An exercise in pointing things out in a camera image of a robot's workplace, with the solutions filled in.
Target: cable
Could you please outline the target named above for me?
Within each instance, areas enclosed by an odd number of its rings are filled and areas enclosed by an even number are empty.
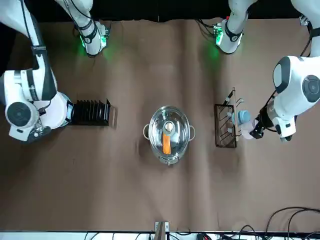
[[[309,235],[307,235],[307,236],[305,237],[305,239],[310,238],[310,236],[312,236],[313,234],[320,234],[320,231],[314,231],[314,232],[310,233]]]
[[[265,105],[263,106],[263,109],[264,109],[265,107],[267,107],[268,103],[269,103],[270,100],[275,96],[276,92],[277,92],[276,90],[273,91],[273,93],[271,94],[271,96],[270,96],[269,99],[266,101]],[[266,130],[268,130],[268,131],[270,131],[270,132],[273,132],[273,133],[276,133],[276,132],[277,132],[276,130],[273,130],[273,129],[270,129],[270,128],[266,127],[266,125],[265,125],[265,124],[263,123],[263,121],[262,121],[262,117],[260,117],[260,120],[261,120],[261,123],[262,123],[263,127],[264,127]]]
[[[204,30],[201,28],[200,26],[200,23],[196,21],[196,23],[198,24],[199,26],[199,29],[200,29],[200,32],[201,32],[201,35],[208,41],[208,42],[211,42],[211,40],[208,38],[208,37],[212,37],[212,35],[209,35],[208,33],[204,32]]]
[[[31,45],[33,46],[33,43],[32,43],[31,37],[30,37],[29,28],[28,28],[28,25],[27,25],[27,19],[26,19],[26,13],[25,13],[25,4],[24,4],[23,0],[20,0],[20,3],[21,3],[22,14],[23,14],[23,20],[24,20],[24,24],[25,24],[25,28],[26,28],[26,33],[28,34],[28,37],[29,37],[29,39],[31,41]]]
[[[187,232],[187,233],[176,232],[176,234],[178,234],[180,236],[187,236],[187,235],[190,235],[191,232]]]
[[[292,219],[294,218],[295,215],[297,215],[298,213],[302,213],[302,212],[314,212],[314,213],[320,214],[320,210],[314,209],[314,208],[302,209],[302,210],[296,211],[294,214],[292,214],[292,216],[290,217],[289,222],[288,222],[288,229],[287,229],[288,239],[289,239],[289,235],[290,235],[290,224],[291,224]]]
[[[303,206],[290,206],[290,207],[285,207],[285,208],[282,208],[278,211],[275,211],[269,218],[268,220],[268,223],[266,225],[266,228],[265,228],[265,234],[268,232],[268,229],[269,229],[269,226],[270,226],[270,223],[271,223],[271,220],[272,218],[277,214],[277,213],[280,213],[282,211],[285,211],[285,210],[290,210],[290,209],[295,209],[295,210],[308,210],[308,211],[314,211],[314,212],[317,212],[317,213],[320,213],[320,209],[316,209],[316,208],[309,208],[309,207],[303,207]]]
[[[77,6],[76,6],[75,3],[74,3],[74,0],[70,0],[70,1],[71,1],[71,3],[73,4],[73,6],[75,7],[75,9],[76,9],[79,13],[81,13],[83,16],[85,16],[85,17],[88,18],[88,19],[92,19],[92,17],[89,17],[89,16],[85,15],[82,11],[79,10],[79,8],[77,8]]]
[[[290,207],[285,207],[285,208],[282,208],[278,211],[275,211],[270,217],[269,217],[269,220],[268,220],[268,223],[266,225],[266,228],[265,228],[265,231],[264,233],[266,234],[268,232],[268,229],[269,229],[269,226],[270,226],[270,223],[271,223],[271,220],[272,218],[277,214],[277,213],[280,213],[282,211],[285,211],[285,210],[290,210],[290,209],[306,209],[305,207],[302,207],[302,206],[290,206]]]
[[[177,238],[176,236],[174,236],[174,235],[172,235],[172,234],[169,234],[169,236],[170,236],[170,237],[173,237],[173,238],[175,238],[175,239],[177,239],[177,240],[180,240],[179,238]]]
[[[139,233],[138,236],[136,236],[135,240],[137,240],[140,235],[141,235],[141,233]]]
[[[93,240],[100,232],[97,232],[90,240]]]
[[[241,228],[241,230],[239,231],[239,240],[240,240],[240,237],[241,237],[241,233],[243,232],[243,230],[245,229],[245,228],[250,228],[252,231],[253,231],[253,233],[254,233],[254,237],[255,237],[255,240],[258,240],[257,239],[257,235],[256,235],[256,231],[254,230],[254,228],[252,227],[252,226],[250,226],[249,224],[247,224],[247,225],[244,225],[242,228]]]
[[[303,54],[305,53],[305,51],[307,50],[307,48],[308,48],[308,46],[309,46],[309,44],[310,44],[311,40],[312,40],[312,37],[310,36],[310,37],[309,37],[308,42],[306,43],[306,45],[305,45],[305,47],[304,47],[303,51],[302,51],[302,52],[301,52],[301,54],[300,54],[300,57],[302,57],[302,56],[303,56]]]
[[[276,90],[273,91],[273,93],[271,94],[271,96],[269,97],[268,101],[266,101],[264,107],[266,107],[268,105],[268,103],[270,102],[270,100],[273,98],[273,96],[276,94]]]
[[[204,21],[203,21],[202,19],[197,19],[197,20],[198,20],[204,27],[211,28],[211,29],[214,28],[214,26],[208,25],[208,24],[204,23]]]
[[[199,25],[201,24],[203,27],[204,27],[204,29],[207,31],[207,33],[209,34],[209,36],[210,37],[212,37],[214,34],[212,33],[212,32],[210,32],[210,30],[205,26],[205,25],[203,25],[200,21],[198,21],[198,20],[195,20]]]

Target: light blue cup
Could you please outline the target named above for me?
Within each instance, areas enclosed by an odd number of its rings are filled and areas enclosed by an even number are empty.
[[[235,125],[235,113],[232,114],[232,123]],[[238,126],[244,123],[249,122],[251,119],[251,114],[247,110],[238,111]]]

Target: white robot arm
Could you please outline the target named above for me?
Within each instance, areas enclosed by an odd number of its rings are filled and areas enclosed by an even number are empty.
[[[89,57],[94,57],[107,46],[109,29],[90,15],[93,0],[55,0],[71,17],[78,29]]]
[[[229,0],[229,20],[214,26],[216,45],[233,53],[240,44],[247,9],[256,0]],[[250,134],[262,138],[264,130],[275,127],[282,141],[290,141],[296,132],[297,116],[312,108],[320,98],[320,1],[291,0],[292,5],[310,21],[310,57],[285,56],[275,66],[273,83],[277,93],[262,107],[257,125]]]
[[[35,18],[23,0],[2,0],[0,22],[26,35],[37,69],[7,70],[1,77],[5,117],[10,123],[9,135],[21,141],[33,141],[48,132],[42,125],[34,101],[50,101],[57,93],[57,82],[52,72],[46,46]]]

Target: metal stand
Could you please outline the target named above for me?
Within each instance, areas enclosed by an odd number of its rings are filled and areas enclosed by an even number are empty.
[[[242,98],[236,100],[236,89],[225,98],[223,104],[214,105],[215,145],[218,148],[236,148],[239,140],[237,106],[243,103]]]
[[[169,222],[157,221],[154,224],[154,240],[166,240],[166,232],[169,232]]]

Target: wire dish rack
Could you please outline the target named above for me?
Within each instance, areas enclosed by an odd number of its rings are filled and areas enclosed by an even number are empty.
[[[214,125],[215,125],[215,145],[218,148],[237,147],[239,140],[238,131],[238,113],[237,106],[243,103],[240,98],[236,101],[236,89],[233,87],[232,91],[225,98],[223,104],[214,105]]]

